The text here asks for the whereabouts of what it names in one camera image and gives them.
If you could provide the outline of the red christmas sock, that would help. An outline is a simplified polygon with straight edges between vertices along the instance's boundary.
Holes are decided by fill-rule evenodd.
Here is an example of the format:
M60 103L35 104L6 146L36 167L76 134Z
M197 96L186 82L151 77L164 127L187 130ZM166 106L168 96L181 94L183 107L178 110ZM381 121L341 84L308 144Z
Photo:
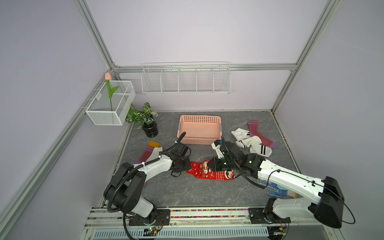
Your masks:
M234 179L234 171L222 171L222 172L200 172L196 173L195 177L198 179L205 180L216 180L216 181L231 181Z
M206 160L202 163L191 162L191 169L186 171L186 173L197 179L216 180L217 177L215 173L208 167L209 162L210 160Z

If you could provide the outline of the white sock black stripes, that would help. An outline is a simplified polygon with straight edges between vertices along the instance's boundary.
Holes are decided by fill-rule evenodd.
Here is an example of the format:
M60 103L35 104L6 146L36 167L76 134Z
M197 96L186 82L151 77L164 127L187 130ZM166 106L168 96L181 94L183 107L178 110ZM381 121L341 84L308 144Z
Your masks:
M265 146L257 136L238 140L235 144L239 148L248 149L251 154L257 154L262 157L269 157L272 154L272 148Z

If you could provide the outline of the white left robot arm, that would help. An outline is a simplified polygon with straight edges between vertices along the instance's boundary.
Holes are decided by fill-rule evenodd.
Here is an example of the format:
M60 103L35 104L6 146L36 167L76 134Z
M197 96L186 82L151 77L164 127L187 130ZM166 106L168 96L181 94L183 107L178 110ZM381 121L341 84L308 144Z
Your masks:
M135 163L123 163L113 175L104 191L109 213L138 215L148 222L157 217L157 207L142 197L148 180L171 171L180 176L191 169L189 156L191 149L181 142L176 142L168 149L163 149L155 142L150 142L142 157Z

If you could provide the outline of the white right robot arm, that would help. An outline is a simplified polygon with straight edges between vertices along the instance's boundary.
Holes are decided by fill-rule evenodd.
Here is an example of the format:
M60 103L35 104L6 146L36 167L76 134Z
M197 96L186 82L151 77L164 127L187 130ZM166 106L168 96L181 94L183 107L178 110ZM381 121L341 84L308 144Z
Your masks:
M288 224L292 218L304 218L334 229L345 223L343 211L348 206L336 179L296 173L256 154L246 155L236 144L222 140L214 141L212 148L217 155L207 164L209 173L237 173L255 187L277 185L299 195L296 200L269 198L263 209L250 211L252 223Z

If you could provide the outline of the plain white sock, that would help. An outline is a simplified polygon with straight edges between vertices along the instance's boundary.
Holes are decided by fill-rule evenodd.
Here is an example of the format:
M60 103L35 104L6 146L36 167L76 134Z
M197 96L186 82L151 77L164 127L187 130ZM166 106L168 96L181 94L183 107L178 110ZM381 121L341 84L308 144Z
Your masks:
M251 134L249 131L238 128L235 131L231 131L232 136L236 139L236 141L248 139L251 137Z

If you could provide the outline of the purple striped sock left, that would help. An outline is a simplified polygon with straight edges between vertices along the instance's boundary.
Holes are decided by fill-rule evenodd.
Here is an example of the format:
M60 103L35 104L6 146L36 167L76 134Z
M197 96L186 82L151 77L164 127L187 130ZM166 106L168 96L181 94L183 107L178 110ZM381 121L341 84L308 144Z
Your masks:
M151 155L154 148L161 147L159 143L151 141L146 147L143 155L135 162L135 164L141 164L142 162L146 162L149 156Z

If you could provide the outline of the purple striped sock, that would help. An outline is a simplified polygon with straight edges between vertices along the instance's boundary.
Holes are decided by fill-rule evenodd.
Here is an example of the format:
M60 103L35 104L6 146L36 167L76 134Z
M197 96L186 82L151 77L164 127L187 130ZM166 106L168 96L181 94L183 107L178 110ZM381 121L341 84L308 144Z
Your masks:
M161 147L159 143L151 141L146 147L143 155L135 162L135 164L141 164L142 162L146 162L149 156L151 155L154 148Z
M259 121L258 120L254 120L254 121L250 121L248 122L248 126L249 126L249 131L250 131L250 136L253 137L253 136L257 136L260 138L262 144L266 147L270 147L272 149L274 149L276 147L276 144L275 142L273 142L272 140L266 138L265 136L263 136L259 131L258 131L258 126L259 126Z

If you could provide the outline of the pink plastic basket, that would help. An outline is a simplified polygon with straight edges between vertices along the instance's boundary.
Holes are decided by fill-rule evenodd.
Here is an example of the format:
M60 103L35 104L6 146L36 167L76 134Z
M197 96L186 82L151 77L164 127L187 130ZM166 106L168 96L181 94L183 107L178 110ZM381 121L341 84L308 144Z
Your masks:
M186 133L182 139L185 145L211 145L222 137L222 120L219 116L182 115L177 137Z

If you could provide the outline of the purple striped sock right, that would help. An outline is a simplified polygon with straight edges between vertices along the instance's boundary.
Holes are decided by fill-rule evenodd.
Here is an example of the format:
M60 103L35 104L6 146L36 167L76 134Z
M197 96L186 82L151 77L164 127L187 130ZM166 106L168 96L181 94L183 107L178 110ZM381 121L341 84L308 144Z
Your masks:
M259 126L259 121L258 120L254 120L254 121L250 121L248 122L248 126L249 126L249 131L250 131L250 136L253 137L253 136L257 136L260 138L262 144L266 147L270 147L272 149L274 149L276 147L276 144L275 142L273 142L272 140L266 138L265 136L263 136L259 131L258 131L258 126Z

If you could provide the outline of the potted green plant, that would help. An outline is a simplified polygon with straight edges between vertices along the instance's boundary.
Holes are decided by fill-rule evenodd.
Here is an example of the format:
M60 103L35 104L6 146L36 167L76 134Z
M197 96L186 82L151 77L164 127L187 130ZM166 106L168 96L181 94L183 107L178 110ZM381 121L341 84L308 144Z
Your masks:
M142 129L148 138L154 138L159 133L157 123L154 119L154 117L157 116L157 111L153 110L149 103L144 103L141 110L137 110L135 106L131 104L125 120L129 124L140 124L139 129Z

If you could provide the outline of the pink artificial tulip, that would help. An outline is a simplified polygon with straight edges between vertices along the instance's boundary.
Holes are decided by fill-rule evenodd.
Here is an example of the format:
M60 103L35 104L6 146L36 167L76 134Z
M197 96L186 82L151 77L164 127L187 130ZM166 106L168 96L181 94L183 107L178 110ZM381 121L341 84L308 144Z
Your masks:
M105 82L106 82L109 100L110 100L110 108L111 108L111 111L113 111L112 98L113 98L114 93L119 89L119 86L112 88L110 81L112 81L112 75L110 73L106 72L105 73Z

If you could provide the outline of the white mesh wall box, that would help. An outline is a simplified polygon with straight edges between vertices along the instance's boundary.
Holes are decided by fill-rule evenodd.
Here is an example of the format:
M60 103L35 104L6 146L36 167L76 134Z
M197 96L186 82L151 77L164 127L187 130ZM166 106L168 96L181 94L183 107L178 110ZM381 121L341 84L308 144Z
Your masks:
M97 89L95 97L86 107L86 114L97 126L122 126L134 101L136 92L130 81L110 81L112 88L119 86L112 98L113 111L106 82Z

